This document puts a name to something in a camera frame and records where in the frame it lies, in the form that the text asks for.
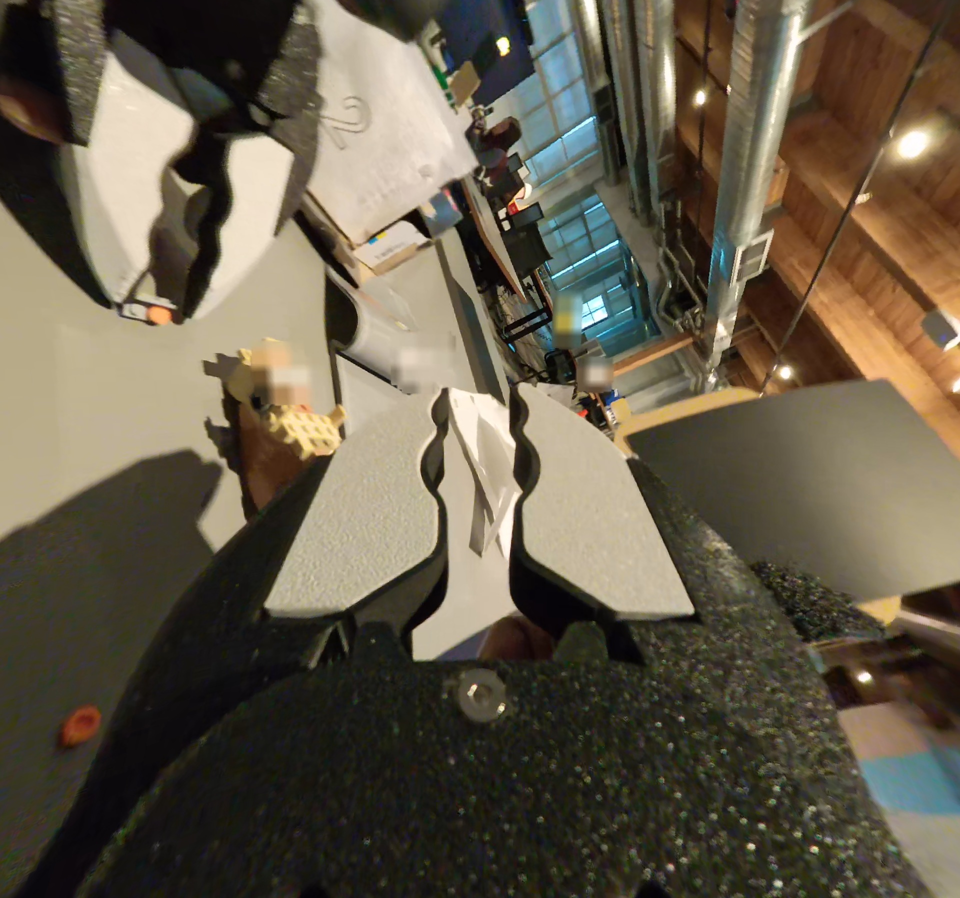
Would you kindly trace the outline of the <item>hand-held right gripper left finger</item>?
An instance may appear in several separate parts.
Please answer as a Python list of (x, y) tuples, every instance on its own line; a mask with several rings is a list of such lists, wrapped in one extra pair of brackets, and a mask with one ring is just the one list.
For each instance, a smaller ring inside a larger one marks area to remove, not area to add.
[(415, 618), (446, 582), (449, 395), (401, 396), (332, 455), (265, 600), (276, 618)]

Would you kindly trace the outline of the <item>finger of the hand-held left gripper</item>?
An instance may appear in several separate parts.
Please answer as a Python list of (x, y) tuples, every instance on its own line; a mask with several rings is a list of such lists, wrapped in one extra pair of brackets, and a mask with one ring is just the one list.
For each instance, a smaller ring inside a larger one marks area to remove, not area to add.
[(111, 36), (85, 145), (63, 150), (63, 192), (87, 266), (115, 310), (175, 310), (157, 294), (163, 177), (195, 120), (169, 69), (129, 36)]
[(183, 227), (195, 252), (180, 313), (200, 318), (219, 307), (263, 259), (282, 225), (294, 154), (266, 134), (199, 131), (176, 160), (187, 194)]

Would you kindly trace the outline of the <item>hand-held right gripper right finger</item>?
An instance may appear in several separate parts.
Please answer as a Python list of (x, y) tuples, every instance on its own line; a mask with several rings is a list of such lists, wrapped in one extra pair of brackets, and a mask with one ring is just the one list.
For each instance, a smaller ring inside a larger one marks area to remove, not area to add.
[(530, 384), (510, 392), (510, 594), (532, 621), (660, 621), (690, 595), (615, 444)]

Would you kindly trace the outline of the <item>orange tan brick model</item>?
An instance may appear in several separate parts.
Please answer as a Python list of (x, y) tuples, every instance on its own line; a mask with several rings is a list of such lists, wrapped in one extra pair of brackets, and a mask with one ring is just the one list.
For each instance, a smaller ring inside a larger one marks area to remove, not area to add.
[(340, 404), (327, 413), (313, 408), (308, 364), (279, 339), (219, 353), (201, 367), (222, 391), (223, 423), (206, 420), (206, 431), (237, 478), (250, 521), (308, 466), (334, 455), (347, 414)]

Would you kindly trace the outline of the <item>torn white paper bag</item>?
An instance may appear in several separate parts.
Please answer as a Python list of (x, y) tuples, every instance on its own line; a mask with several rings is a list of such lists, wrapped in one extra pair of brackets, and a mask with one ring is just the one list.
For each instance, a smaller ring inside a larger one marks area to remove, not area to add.
[(477, 553), (485, 556), (497, 545), (508, 560), (521, 496), (514, 473), (517, 444), (511, 434), (509, 410), (489, 394), (453, 387), (446, 391), (454, 431), (473, 474), (475, 496), (484, 515)]

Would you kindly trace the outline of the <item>brown cardboard box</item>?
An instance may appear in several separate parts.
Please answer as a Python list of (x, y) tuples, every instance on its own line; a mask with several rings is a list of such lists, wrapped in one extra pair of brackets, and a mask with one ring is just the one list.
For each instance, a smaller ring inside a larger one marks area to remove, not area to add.
[(357, 288), (399, 268), (434, 244), (408, 220), (390, 225), (362, 244), (353, 244), (309, 191), (294, 217), (319, 256)]

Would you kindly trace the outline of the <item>white circle print paper bag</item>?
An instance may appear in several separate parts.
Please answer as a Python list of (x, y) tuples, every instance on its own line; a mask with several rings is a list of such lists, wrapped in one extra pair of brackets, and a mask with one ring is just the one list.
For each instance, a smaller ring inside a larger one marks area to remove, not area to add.
[(307, 190), (353, 244), (474, 172), (467, 124), (421, 49), (348, 12), (306, 0), (318, 60), (318, 152)]

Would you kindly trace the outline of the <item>grey instruction booklet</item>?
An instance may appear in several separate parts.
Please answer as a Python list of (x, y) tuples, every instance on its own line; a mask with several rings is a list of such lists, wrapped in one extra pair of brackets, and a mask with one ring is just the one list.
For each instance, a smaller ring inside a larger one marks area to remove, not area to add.
[(349, 359), (403, 393), (454, 385), (455, 336), (423, 328), (402, 295), (378, 277), (357, 286), (327, 268), (324, 322), (332, 354)]

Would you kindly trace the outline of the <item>black board with wooden rim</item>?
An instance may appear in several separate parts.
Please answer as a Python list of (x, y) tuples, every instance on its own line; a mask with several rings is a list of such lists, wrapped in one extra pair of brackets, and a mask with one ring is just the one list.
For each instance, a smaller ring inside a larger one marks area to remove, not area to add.
[(888, 381), (729, 403), (626, 443), (748, 564), (859, 602), (958, 583), (958, 457)]

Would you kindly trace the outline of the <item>background wooden table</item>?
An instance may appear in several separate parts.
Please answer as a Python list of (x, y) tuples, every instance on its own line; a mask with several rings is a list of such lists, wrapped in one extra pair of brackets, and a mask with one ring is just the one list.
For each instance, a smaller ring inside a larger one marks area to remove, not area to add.
[(465, 201), (466, 216), (479, 237), (482, 256), (493, 262), (513, 293), (530, 297), (530, 285), (524, 282), (542, 261), (531, 230), (504, 230), (502, 221), (472, 176), (461, 179), (458, 186)]

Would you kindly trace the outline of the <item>dark partition panel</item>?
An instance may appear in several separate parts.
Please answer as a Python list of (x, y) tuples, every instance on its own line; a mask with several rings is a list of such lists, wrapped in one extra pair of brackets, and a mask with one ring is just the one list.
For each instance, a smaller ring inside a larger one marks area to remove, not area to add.
[(477, 102), (492, 105), (534, 74), (534, 35), (524, 0), (447, 0), (437, 23), (444, 55), (456, 68), (474, 65)]

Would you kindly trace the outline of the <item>slim silver spiral duct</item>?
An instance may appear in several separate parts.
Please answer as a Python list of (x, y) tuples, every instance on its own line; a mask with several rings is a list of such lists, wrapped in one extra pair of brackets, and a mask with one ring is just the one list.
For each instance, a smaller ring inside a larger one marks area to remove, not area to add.
[(632, 0), (651, 209), (674, 191), (677, 75), (675, 0)]
[(614, 187), (621, 182), (622, 164), (617, 103), (613, 80), (607, 68), (601, 0), (573, 0), (573, 10), (583, 80), (596, 120), (604, 182)]

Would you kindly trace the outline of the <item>large silver spiral duct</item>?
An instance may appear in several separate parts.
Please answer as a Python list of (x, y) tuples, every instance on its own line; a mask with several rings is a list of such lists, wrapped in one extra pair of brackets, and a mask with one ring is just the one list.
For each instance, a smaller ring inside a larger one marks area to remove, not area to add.
[(735, 330), (743, 288), (738, 269), (760, 231), (797, 75), (805, 8), (797, 0), (738, 0), (704, 326), (710, 371)]

